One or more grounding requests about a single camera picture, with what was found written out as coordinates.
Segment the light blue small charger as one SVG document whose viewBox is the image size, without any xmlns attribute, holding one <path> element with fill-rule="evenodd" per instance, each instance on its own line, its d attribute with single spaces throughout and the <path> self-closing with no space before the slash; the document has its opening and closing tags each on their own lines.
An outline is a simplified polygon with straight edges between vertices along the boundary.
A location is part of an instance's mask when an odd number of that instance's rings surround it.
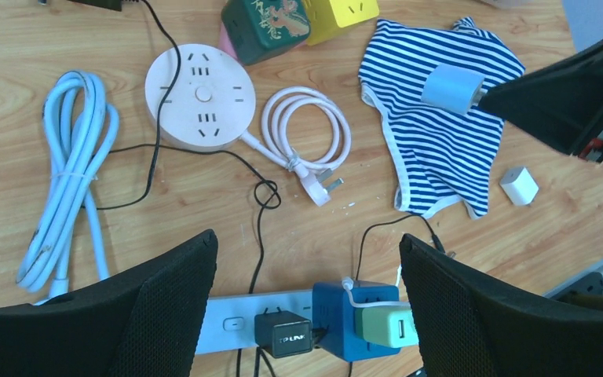
<svg viewBox="0 0 603 377">
<path fill-rule="evenodd" d="M 484 76 L 469 69 L 441 64 L 427 77 L 423 103 L 457 114 L 466 114 L 487 94 Z"/>
</svg>

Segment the yellow power adapter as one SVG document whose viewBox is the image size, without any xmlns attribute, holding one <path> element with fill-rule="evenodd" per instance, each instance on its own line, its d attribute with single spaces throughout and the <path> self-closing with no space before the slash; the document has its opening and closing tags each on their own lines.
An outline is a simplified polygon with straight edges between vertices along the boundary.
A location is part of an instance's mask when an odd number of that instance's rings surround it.
<svg viewBox="0 0 603 377">
<path fill-rule="evenodd" d="M 302 4 L 310 24 L 307 46 L 343 35 L 380 14 L 377 0 L 306 0 Z"/>
</svg>

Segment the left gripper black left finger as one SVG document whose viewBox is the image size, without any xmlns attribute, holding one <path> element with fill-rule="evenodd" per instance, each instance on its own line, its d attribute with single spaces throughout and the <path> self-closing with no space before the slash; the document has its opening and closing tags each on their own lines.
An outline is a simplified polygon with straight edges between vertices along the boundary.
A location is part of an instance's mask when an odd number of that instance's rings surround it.
<svg viewBox="0 0 603 377">
<path fill-rule="evenodd" d="M 218 241 L 208 229 L 40 306 L 0 308 L 0 376 L 187 376 Z"/>
</svg>

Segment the black adapter with cable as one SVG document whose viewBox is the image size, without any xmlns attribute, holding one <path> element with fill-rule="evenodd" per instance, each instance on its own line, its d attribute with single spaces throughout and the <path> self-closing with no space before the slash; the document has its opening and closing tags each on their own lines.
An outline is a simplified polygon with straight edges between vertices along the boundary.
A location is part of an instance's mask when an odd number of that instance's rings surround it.
<svg viewBox="0 0 603 377">
<path fill-rule="evenodd" d="M 231 155 L 232 157 L 236 158 L 237 160 L 239 160 L 246 168 L 248 168 L 255 175 L 256 178 L 259 179 L 259 182 L 254 187 L 254 198 L 255 198 L 256 203 L 261 207 L 261 209 L 258 212 L 258 217 L 256 220 L 257 238 L 258 238 L 258 242 L 260 242 L 260 257 L 258 259 L 258 263 L 253 272 L 253 276 L 251 278 L 251 282 L 250 282 L 250 286 L 249 286 L 249 294 L 252 294 L 253 290 L 254 290 L 254 286 L 255 286 L 258 276 L 259 276 L 259 272 L 260 272 L 262 263 L 264 262 L 264 258 L 265 258 L 265 249 L 264 249 L 264 246 L 262 246 L 262 244 L 261 244 L 261 242 L 262 242 L 261 217 L 265 210 L 275 210 L 282 203 L 282 199 L 281 199 L 281 196 L 278 191 L 277 183 L 275 183 L 272 180 L 264 178 L 264 176 L 262 176 L 259 172 L 257 172 L 257 170 L 255 168 L 253 168 L 243 157 L 235 154 L 234 152 L 229 152 L 226 150 L 219 150 L 217 152 L 193 152 L 193 151 L 183 149 L 183 148 L 161 145 L 160 142 L 156 142 L 154 144 L 144 143 L 144 144 L 139 144 L 139 145 L 133 145 L 133 146 L 126 147 L 126 148 L 114 149 L 114 150 L 108 151 L 108 154 L 125 152 L 125 151 L 129 151 L 129 150 L 132 150 L 135 148 L 143 148 L 143 147 L 153 147 L 154 152 L 152 154 L 151 166 L 149 168 L 149 173 L 148 173 L 148 178 L 147 178 L 148 179 L 147 186 L 146 186 L 145 191 L 142 194 L 142 196 L 139 199 L 136 199 L 129 203 L 119 204 L 117 206 L 112 206 L 112 207 L 99 207 L 98 210 L 119 209 L 119 208 L 134 205 L 135 203 L 139 203 L 140 201 L 142 201 L 148 195 L 150 186 L 152 185 L 152 179 L 153 179 L 153 176 L 155 173 L 155 165 L 156 165 L 159 150 L 161 149 L 161 147 L 170 149 L 170 150 L 174 150 L 174 151 L 178 151 L 178 152 L 187 152 L 187 153 L 203 155 L 203 156 L 209 156 L 209 155 L 214 155 L 214 154 L 219 154 L 219 153 L 228 154 L 228 155 Z M 270 197 L 264 201 L 262 199 L 260 199 L 258 196 L 258 190 L 263 185 L 266 186 L 271 192 Z M 431 227 L 431 224 L 429 223 L 429 221 L 418 214 L 407 214 L 406 216 L 403 216 L 402 218 L 398 218 L 397 220 L 394 220 L 394 221 L 388 221 L 388 222 L 371 225 L 364 231 L 362 241 L 360 244 L 360 254 L 359 254 L 359 261 L 358 261 L 358 266 L 357 266 L 357 272 L 359 272 L 360 268 L 361 268 L 363 251 L 364 251 L 364 242 L 366 240 L 366 236 L 372 229 L 381 227 L 381 226 L 385 226 L 385 225 L 393 225 L 393 224 L 401 222 L 407 218 L 413 218 L 413 217 L 421 218 L 424 221 L 427 229 L 430 232 L 434 246 L 437 248 L 437 250 L 439 252 L 444 253 L 445 249 L 440 241 L 440 238 L 433 231 L 433 228 Z M 353 296 L 354 284 L 355 284 L 355 280 L 353 280 L 352 278 L 349 278 L 349 277 L 343 278 L 343 280 L 341 282 L 342 290 L 346 294 L 346 297 L 348 299 L 349 309 L 351 309 L 353 312 L 356 309 L 359 309 L 359 310 L 372 309 L 372 308 L 379 308 L 379 309 L 380 308 L 387 308 L 387 309 L 397 308 L 397 309 L 399 309 L 399 308 L 403 308 L 404 306 L 409 306 L 409 303 L 395 302 L 395 301 L 355 302 L 354 296 Z M 258 343 L 258 347 L 256 350 L 255 366 L 254 366 L 254 376 L 259 376 L 258 373 L 259 373 L 260 358 L 262 358 L 265 361 L 265 364 L 269 368 L 269 371 L 272 373 L 272 376 L 276 376 L 275 372 L 273 371 L 271 363 L 269 361 L 267 361 L 268 358 L 265 355 L 265 351 L 268 352 L 269 354 L 271 354 L 272 357 L 293 356 L 292 351 L 311 351 L 312 348 L 316 347 L 317 343 L 328 333 L 328 328 L 312 329 L 312 321 L 311 320 L 300 317 L 299 315 L 293 314 L 292 312 L 289 312 L 289 311 L 282 311 L 281 309 L 276 309 L 276 311 L 272 311 L 272 312 L 269 312 L 266 309 L 264 312 L 259 313 L 257 316 L 255 316 L 254 324 L 255 324 L 255 333 L 254 334 L 256 335 L 255 336 L 256 341 L 259 341 L 259 340 L 271 341 L 269 343 L 265 343 L 264 345 L 260 345 L 260 343 Z"/>
</svg>

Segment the light blue power strip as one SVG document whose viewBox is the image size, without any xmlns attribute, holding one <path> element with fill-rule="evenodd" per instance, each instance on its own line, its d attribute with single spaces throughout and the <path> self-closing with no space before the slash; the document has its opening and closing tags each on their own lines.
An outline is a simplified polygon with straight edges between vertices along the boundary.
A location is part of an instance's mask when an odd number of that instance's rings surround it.
<svg viewBox="0 0 603 377">
<path fill-rule="evenodd" d="M 358 281 L 355 302 L 398 301 L 399 289 L 390 284 Z M 255 316 L 281 309 L 312 321 L 312 289 L 210 298 L 196 347 L 198 354 L 253 348 Z"/>
</svg>

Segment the dark green cube charger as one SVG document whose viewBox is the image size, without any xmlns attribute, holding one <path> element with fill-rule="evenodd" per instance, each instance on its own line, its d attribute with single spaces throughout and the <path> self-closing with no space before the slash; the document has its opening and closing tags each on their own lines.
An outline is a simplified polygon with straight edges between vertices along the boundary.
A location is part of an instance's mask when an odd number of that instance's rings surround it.
<svg viewBox="0 0 603 377">
<path fill-rule="evenodd" d="M 310 34 L 300 1 L 229 0 L 221 10 L 221 22 L 243 65 L 282 55 Z"/>
</svg>

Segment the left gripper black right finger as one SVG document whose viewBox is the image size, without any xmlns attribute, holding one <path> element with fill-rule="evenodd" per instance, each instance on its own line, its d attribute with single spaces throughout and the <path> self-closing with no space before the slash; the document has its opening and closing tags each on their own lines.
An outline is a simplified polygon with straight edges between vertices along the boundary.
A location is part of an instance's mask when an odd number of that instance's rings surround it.
<svg viewBox="0 0 603 377">
<path fill-rule="evenodd" d="M 599 273 L 547 298 L 409 234 L 399 250 L 424 375 L 603 376 Z"/>
</svg>

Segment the pink triangular power strip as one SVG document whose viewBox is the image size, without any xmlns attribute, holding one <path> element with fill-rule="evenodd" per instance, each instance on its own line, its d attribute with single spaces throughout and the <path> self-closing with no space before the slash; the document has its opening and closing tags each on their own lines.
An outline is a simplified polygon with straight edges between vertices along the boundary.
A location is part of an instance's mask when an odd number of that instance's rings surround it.
<svg viewBox="0 0 603 377">
<path fill-rule="evenodd" d="M 228 36 L 227 29 L 223 23 L 220 23 L 218 48 L 227 53 L 230 57 L 234 58 L 235 60 L 239 59 L 232 44 L 232 41 Z"/>
</svg>

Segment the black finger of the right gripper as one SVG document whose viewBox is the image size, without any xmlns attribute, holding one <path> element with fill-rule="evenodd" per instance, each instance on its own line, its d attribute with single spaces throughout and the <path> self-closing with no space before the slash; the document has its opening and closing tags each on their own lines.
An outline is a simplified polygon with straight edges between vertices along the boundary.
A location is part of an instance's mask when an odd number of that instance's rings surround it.
<svg viewBox="0 0 603 377">
<path fill-rule="evenodd" d="M 603 161 L 603 39 L 576 55 L 491 88 L 477 107 L 552 149 Z"/>
</svg>

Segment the blue cube charger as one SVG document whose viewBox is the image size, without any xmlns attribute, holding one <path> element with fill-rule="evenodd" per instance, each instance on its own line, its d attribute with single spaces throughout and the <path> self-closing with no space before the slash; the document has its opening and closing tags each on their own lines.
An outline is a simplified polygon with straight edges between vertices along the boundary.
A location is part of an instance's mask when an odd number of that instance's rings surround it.
<svg viewBox="0 0 603 377">
<path fill-rule="evenodd" d="M 349 302 L 338 280 L 317 282 L 312 287 L 312 325 L 321 333 L 317 346 L 346 362 L 397 355 L 399 348 L 382 346 L 361 338 L 360 311 Z"/>
</svg>

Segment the pink round power strip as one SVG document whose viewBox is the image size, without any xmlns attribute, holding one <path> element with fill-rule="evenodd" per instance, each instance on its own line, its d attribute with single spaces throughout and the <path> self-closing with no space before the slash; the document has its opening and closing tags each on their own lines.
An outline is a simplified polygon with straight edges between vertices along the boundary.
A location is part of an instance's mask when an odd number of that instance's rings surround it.
<svg viewBox="0 0 603 377">
<path fill-rule="evenodd" d="M 247 132 L 256 110 L 254 84 L 245 68 L 204 44 L 161 53 L 148 69 L 144 95 L 161 138 L 196 152 L 234 144 Z"/>
</svg>

